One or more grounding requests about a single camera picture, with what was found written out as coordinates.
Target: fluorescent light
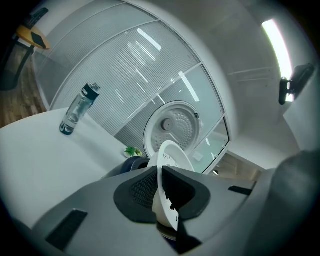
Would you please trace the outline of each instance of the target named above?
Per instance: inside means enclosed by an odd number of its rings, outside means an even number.
[[[138,84],[138,83],[136,83],[139,87],[140,87],[140,89],[146,94],[146,91],[140,86],[140,84]]]
[[[160,96],[159,94],[157,94],[157,95],[158,95],[159,99],[163,102],[163,104],[166,104],[165,101],[164,101],[164,99],[161,98],[161,96]]]
[[[286,43],[277,27],[277,24],[271,19],[262,23],[262,27],[267,33],[275,51],[275,55],[280,67],[281,77],[290,79],[292,75],[291,61]]]
[[[146,81],[147,83],[149,83],[148,80],[144,77],[143,74],[140,73],[140,71],[139,71],[138,69],[135,69],[135,71],[138,72],[138,74],[144,79],[144,81]]]
[[[186,78],[185,74],[182,73],[182,72],[179,72],[178,73],[179,76],[181,77],[182,81],[185,83],[186,87],[188,88],[189,92],[191,93],[193,99],[195,102],[199,102],[199,98],[198,98],[198,95],[196,94],[194,88],[191,86],[189,80]]]
[[[161,46],[153,40],[150,35],[148,35],[146,32],[144,32],[141,28],[137,29],[138,33],[143,36],[145,39],[147,39],[155,48],[157,48],[159,51],[161,51]]]

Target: clear plastic bottle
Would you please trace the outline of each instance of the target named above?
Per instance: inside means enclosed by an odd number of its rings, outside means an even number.
[[[60,124],[60,131],[65,135],[74,132],[78,122],[84,117],[87,110],[93,105],[99,94],[100,87],[94,83],[87,83],[72,102]]]

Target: small plant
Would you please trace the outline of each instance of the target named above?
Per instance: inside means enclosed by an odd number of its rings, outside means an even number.
[[[128,157],[142,157],[142,152],[133,146],[128,146],[124,151]]]

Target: white countertop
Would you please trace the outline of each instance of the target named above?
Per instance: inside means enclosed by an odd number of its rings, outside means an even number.
[[[73,134],[59,125],[67,108],[0,129],[0,189],[9,213],[32,227],[39,218],[126,158],[126,146],[88,114]]]

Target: black slot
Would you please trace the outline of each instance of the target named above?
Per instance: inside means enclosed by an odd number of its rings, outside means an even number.
[[[228,188],[228,190],[239,193],[239,194],[243,194],[246,196],[250,196],[252,189],[248,189],[248,188],[244,188],[244,187],[239,187],[239,186],[231,186]]]
[[[46,48],[45,42],[43,41],[42,37],[38,34],[35,34],[33,32],[31,32],[31,36],[32,36],[32,40],[39,46],[41,46],[42,48]]]
[[[57,249],[64,251],[87,215],[87,212],[74,209],[60,222],[46,238],[46,241]]]

